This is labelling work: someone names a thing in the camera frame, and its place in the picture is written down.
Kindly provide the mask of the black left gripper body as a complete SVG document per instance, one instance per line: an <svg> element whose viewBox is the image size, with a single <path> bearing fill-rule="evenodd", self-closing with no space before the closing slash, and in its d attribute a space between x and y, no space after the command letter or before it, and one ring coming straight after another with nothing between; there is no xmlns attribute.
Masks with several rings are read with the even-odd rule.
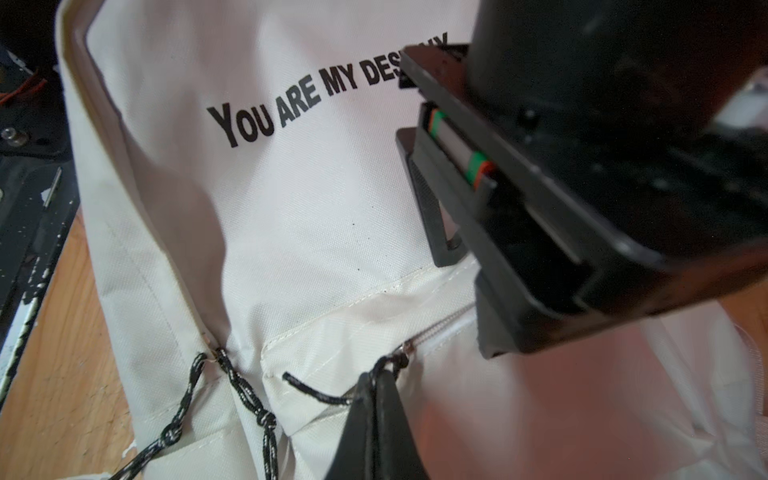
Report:
<svg viewBox="0 0 768 480"><path fill-rule="evenodd" d="M478 261L479 349L529 354L767 273L767 134L717 122L763 1L483 1L400 53L413 161Z"/></svg>

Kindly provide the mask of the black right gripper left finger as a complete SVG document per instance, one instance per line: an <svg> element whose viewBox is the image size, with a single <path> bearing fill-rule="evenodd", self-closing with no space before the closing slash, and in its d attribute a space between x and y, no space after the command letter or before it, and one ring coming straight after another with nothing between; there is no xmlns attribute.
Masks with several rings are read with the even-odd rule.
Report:
<svg viewBox="0 0 768 480"><path fill-rule="evenodd" d="M374 479L375 396L369 373L358 379L337 451L326 479Z"/></svg>

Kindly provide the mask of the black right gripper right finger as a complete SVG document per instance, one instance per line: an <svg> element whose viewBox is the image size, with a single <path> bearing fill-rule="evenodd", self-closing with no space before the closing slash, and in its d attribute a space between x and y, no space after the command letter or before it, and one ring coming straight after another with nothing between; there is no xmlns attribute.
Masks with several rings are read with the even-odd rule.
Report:
<svg viewBox="0 0 768 480"><path fill-rule="evenodd" d="M391 371L377 375L374 393L374 478L428 479Z"/></svg>

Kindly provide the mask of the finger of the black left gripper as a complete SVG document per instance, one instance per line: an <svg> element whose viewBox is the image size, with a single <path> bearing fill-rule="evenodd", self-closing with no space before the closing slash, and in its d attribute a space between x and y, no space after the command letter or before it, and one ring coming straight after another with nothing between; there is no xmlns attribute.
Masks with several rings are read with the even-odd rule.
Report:
<svg viewBox="0 0 768 480"><path fill-rule="evenodd" d="M446 234L442 206L413 161L416 136L415 127L400 128L395 133L395 143L415 199L433 263L438 268L452 266L465 257L467 248L458 233L451 238Z"/></svg>

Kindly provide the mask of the white canvas backpack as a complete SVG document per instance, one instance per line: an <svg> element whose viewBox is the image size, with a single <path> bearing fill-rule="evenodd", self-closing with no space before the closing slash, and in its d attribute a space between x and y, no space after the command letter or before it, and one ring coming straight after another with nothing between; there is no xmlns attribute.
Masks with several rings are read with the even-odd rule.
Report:
<svg viewBox="0 0 768 480"><path fill-rule="evenodd" d="M332 395L381 356L433 479L763 479L757 352L716 302L484 359L466 257L431 259L395 145L415 92L321 71L464 42L474 1L65 1L57 47L98 294L140 447L225 349L321 479Z"/></svg>

